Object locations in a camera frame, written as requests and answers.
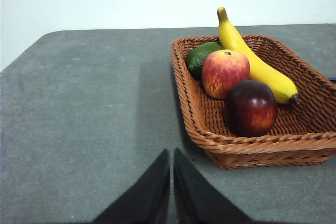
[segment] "green lime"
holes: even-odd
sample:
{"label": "green lime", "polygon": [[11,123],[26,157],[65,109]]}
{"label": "green lime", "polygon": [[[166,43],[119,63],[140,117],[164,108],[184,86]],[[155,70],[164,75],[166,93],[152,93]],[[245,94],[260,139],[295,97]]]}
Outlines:
{"label": "green lime", "polygon": [[190,50],[185,63],[192,76],[200,80],[202,75],[202,65],[205,58],[214,51],[222,50],[223,47],[217,42],[207,42]]}

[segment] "gray tabletop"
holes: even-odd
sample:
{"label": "gray tabletop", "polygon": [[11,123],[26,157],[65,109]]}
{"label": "gray tabletop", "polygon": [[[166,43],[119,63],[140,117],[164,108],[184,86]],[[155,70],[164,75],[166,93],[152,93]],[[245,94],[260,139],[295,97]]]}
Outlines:
{"label": "gray tabletop", "polygon": [[[239,27],[336,77],[336,25]],[[184,130],[170,42],[217,28],[57,31],[1,72],[1,223],[90,221],[179,147],[253,219],[336,223],[336,158],[226,170]],[[171,191],[167,223],[177,223]]]}

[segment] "banana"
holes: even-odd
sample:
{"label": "banana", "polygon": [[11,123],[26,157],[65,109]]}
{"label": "banana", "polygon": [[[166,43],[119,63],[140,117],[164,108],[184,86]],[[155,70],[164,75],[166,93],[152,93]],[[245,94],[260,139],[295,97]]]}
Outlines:
{"label": "banana", "polygon": [[261,60],[244,42],[227,17],[224,7],[217,10],[219,27],[219,41],[225,49],[242,52],[250,62],[250,78],[267,84],[277,101],[277,103],[300,103],[300,96],[295,84],[284,74],[274,69]]}

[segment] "red apple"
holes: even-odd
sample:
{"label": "red apple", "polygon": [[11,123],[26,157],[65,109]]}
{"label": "red apple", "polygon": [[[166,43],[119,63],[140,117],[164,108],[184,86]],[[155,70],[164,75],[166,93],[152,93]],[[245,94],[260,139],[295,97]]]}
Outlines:
{"label": "red apple", "polygon": [[250,75],[247,57],[233,50],[212,52],[202,66],[202,85],[208,96],[225,99],[228,91],[239,81]]}
{"label": "red apple", "polygon": [[225,121],[239,136],[265,135],[273,127],[277,114],[277,102],[271,89],[260,81],[237,83],[225,100]]}

